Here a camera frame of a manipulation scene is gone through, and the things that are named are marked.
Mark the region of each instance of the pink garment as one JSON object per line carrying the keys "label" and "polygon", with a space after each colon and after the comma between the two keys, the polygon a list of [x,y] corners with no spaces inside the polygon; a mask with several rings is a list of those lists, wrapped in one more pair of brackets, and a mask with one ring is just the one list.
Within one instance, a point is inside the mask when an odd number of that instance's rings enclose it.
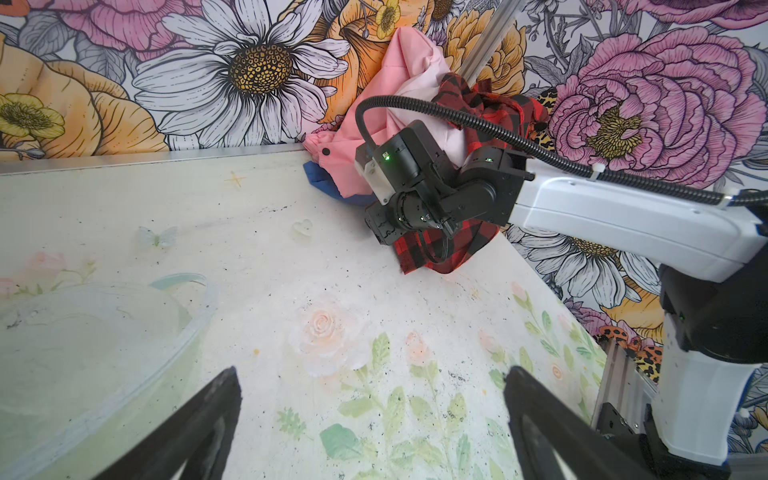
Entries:
{"label": "pink garment", "polygon": [[[440,79],[450,71],[442,51],[423,33],[412,27],[397,29],[384,54],[382,69],[346,112],[339,130],[307,134],[304,141],[304,147],[314,161],[328,171],[342,197],[372,193],[371,187],[355,169],[355,149],[362,144],[355,123],[357,104],[368,97],[391,94],[432,100],[438,93]],[[424,122],[454,165],[461,167],[464,164],[464,134],[448,123],[405,110],[375,108],[366,112],[366,126],[379,145],[414,120]],[[326,148],[330,152],[327,155],[323,154]]]}

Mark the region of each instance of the yellow flower center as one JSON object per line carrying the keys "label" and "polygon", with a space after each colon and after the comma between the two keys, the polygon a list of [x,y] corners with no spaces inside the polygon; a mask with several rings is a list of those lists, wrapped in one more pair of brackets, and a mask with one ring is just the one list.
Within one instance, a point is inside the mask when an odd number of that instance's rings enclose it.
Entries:
{"label": "yellow flower center", "polygon": [[290,53],[283,47],[251,47],[235,55],[230,66],[230,80],[242,92],[266,94],[288,80],[291,64]]}
{"label": "yellow flower center", "polygon": [[639,128],[641,120],[640,115],[622,118],[619,115],[619,107],[620,105],[610,108],[598,117],[600,122],[598,134],[587,139],[587,145],[594,148],[598,155],[606,160],[623,157],[643,141],[640,134],[622,138],[625,131]]}
{"label": "yellow flower center", "polygon": [[382,15],[381,26],[384,31],[390,31],[395,27],[395,9],[393,7],[387,7]]}
{"label": "yellow flower center", "polygon": [[44,130],[53,126],[51,119],[39,109],[16,102],[0,105],[0,118],[25,130]]}
{"label": "yellow flower center", "polygon": [[574,246],[578,248],[582,253],[586,255],[593,255],[595,257],[612,257],[618,250],[610,247],[604,247],[599,243],[588,242],[581,238],[571,238]]}
{"label": "yellow flower center", "polygon": [[435,2],[435,10],[432,12],[432,21],[439,22],[451,13],[451,7],[453,6],[453,0],[437,0]]}

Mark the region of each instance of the corrugated black cable conduit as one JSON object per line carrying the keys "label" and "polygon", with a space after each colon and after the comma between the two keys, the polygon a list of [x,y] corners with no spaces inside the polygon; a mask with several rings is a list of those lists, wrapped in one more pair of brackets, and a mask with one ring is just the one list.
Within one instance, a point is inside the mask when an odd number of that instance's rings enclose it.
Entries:
{"label": "corrugated black cable conduit", "polygon": [[[493,124],[483,118],[476,117],[463,111],[443,107],[431,101],[419,100],[418,98],[400,97],[398,95],[379,95],[367,98],[360,102],[355,112],[355,121],[360,130],[362,138],[368,144],[371,151],[378,145],[373,141],[368,129],[366,128],[363,116],[371,108],[400,108],[402,110],[417,111],[419,113],[442,118],[453,124],[461,125],[467,128],[473,128],[484,134],[498,138],[512,147],[524,151],[526,154],[536,157],[552,167],[558,168],[569,174],[579,177],[590,177],[592,169],[586,165],[577,164],[567,160],[559,155],[545,150],[539,145],[533,143],[525,137],[513,133],[506,128]],[[723,199],[723,194],[717,192],[698,190],[697,188],[685,187],[684,185],[672,184],[662,180],[630,175],[624,172],[606,170],[598,175],[598,180],[611,182],[612,184],[624,185],[626,187],[639,188],[641,190],[653,192],[655,194],[667,195],[668,197],[682,198],[699,204],[717,205]],[[742,207],[746,205],[766,204],[768,203],[768,190],[758,192],[739,194],[733,197],[728,203],[729,207]]]}

